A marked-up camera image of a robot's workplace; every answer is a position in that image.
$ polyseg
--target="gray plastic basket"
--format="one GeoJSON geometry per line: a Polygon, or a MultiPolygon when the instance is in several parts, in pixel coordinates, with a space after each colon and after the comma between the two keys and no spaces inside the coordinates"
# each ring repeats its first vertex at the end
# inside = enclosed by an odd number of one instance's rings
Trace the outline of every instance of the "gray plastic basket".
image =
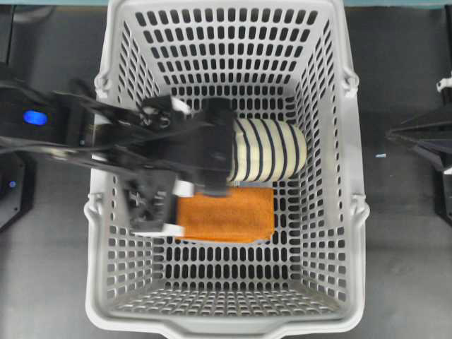
{"type": "Polygon", "coordinates": [[[113,0],[99,100],[133,108],[173,94],[196,111],[231,99],[240,117],[303,130],[299,175],[273,184],[262,244],[131,235],[120,178],[93,170],[86,311],[105,329],[169,338],[281,338],[346,331],[364,307],[364,200],[343,5],[318,1],[113,0]]]}

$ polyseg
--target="orange cloth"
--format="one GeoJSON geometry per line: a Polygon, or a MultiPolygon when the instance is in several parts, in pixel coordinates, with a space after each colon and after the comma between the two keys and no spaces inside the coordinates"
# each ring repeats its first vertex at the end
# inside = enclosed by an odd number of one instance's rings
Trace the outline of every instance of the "orange cloth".
{"type": "Polygon", "coordinates": [[[226,197],[196,194],[178,198],[177,224],[185,227],[182,239],[238,243],[269,240],[275,231],[273,190],[231,188],[226,197]]]}

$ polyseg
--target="striped roll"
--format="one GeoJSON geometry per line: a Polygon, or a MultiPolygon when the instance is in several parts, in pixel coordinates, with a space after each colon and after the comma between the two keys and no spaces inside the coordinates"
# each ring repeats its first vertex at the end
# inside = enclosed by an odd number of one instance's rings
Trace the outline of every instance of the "striped roll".
{"type": "Polygon", "coordinates": [[[235,119],[230,182],[276,182],[301,170],[306,141],[295,126],[270,119],[235,119]]]}

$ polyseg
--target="blue light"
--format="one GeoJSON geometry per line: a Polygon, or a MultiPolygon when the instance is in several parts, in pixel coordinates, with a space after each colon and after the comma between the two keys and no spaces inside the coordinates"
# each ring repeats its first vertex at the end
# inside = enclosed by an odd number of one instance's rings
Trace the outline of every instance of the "blue light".
{"type": "Polygon", "coordinates": [[[28,124],[42,126],[47,123],[47,115],[38,111],[25,111],[23,121],[28,124]]]}

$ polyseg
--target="black stripe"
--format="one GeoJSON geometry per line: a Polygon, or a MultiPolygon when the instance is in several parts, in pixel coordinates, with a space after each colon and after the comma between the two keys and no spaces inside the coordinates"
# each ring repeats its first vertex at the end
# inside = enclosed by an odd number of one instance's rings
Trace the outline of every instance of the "black stripe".
{"type": "Polygon", "coordinates": [[[237,173],[239,171],[239,158],[238,158],[238,151],[237,151],[237,133],[234,131],[234,138],[232,139],[233,145],[232,145],[232,150],[234,152],[233,157],[234,157],[234,175],[231,178],[231,182],[235,181],[235,179],[237,178],[237,173]]]}
{"type": "Polygon", "coordinates": [[[251,167],[251,163],[250,163],[251,147],[250,147],[249,142],[248,142],[248,137],[246,137],[246,131],[243,128],[242,124],[240,124],[240,121],[238,119],[235,119],[235,122],[237,123],[238,127],[243,132],[243,138],[245,140],[245,145],[246,145],[246,172],[245,172],[245,178],[243,178],[243,180],[242,180],[243,182],[245,182],[248,179],[249,170],[250,170],[250,167],[251,167]]]}
{"type": "Polygon", "coordinates": [[[292,133],[292,137],[294,139],[294,145],[295,145],[295,170],[294,174],[297,173],[298,165],[299,165],[299,148],[298,148],[298,142],[297,142],[297,136],[295,135],[294,126],[289,124],[290,132],[292,133]]]}
{"type": "Polygon", "coordinates": [[[263,167],[263,149],[262,149],[262,142],[261,137],[259,136],[259,133],[257,133],[257,128],[254,125],[252,120],[248,120],[249,124],[253,128],[254,134],[256,134],[257,144],[259,145],[259,171],[254,181],[258,180],[261,177],[262,174],[262,167],[263,167]]]}
{"type": "Polygon", "coordinates": [[[282,166],[281,176],[278,180],[281,180],[285,176],[285,171],[287,169],[287,149],[285,146],[283,131],[281,131],[281,126],[278,122],[275,121],[276,128],[278,129],[278,133],[281,138],[281,145],[282,145],[282,156],[284,157],[284,165],[282,166]]]}
{"type": "Polygon", "coordinates": [[[271,137],[270,129],[268,129],[268,126],[265,122],[265,120],[261,119],[263,127],[266,129],[268,140],[270,141],[270,148],[271,148],[271,170],[270,174],[268,175],[268,178],[265,180],[266,182],[271,179],[273,176],[273,172],[275,171],[275,145],[273,144],[273,139],[271,137]]]}

